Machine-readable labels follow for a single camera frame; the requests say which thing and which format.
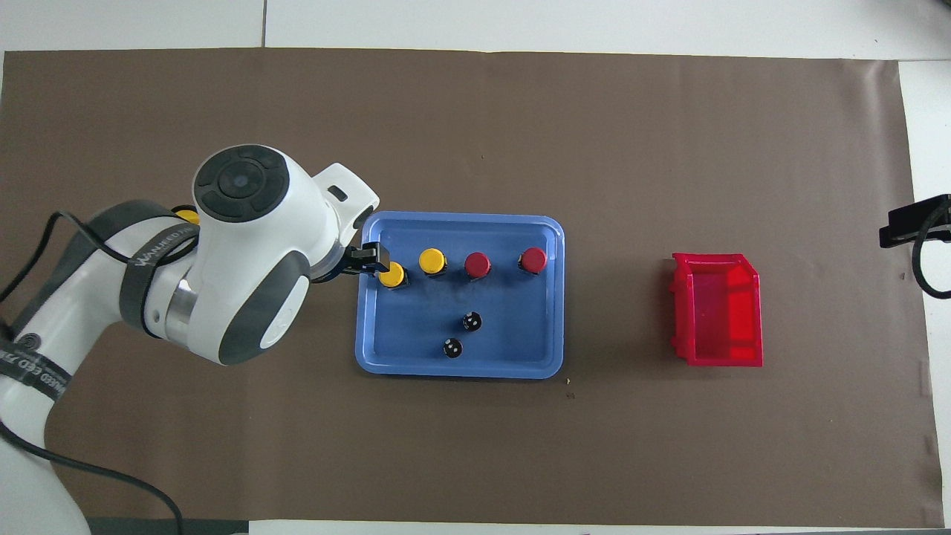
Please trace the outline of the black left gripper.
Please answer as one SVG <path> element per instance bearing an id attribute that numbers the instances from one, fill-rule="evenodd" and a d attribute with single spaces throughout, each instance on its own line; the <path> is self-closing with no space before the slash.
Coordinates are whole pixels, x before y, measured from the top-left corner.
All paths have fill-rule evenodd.
<path id="1" fill-rule="evenodd" d="M 326 283 L 342 274 L 359 275 L 360 272 L 389 272 L 389 250 L 380 241 L 367 241 L 361 247 L 344 248 L 342 258 L 325 275 Z"/>

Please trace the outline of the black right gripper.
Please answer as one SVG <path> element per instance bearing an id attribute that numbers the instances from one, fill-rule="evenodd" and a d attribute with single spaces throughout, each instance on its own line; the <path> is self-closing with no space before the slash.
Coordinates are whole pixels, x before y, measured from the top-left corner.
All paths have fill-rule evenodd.
<path id="1" fill-rule="evenodd" d="M 917 240 L 929 217 L 938 211 L 938 216 L 929 224 L 925 241 L 950 243 L 949 207 L 940 211 L 940 206 L 949 203 L 950 195 L 937 195 L 925 200 L 897 207 L 887 213 L 887 225 L 879 229 L 879 246 L 891 248 Z"/>

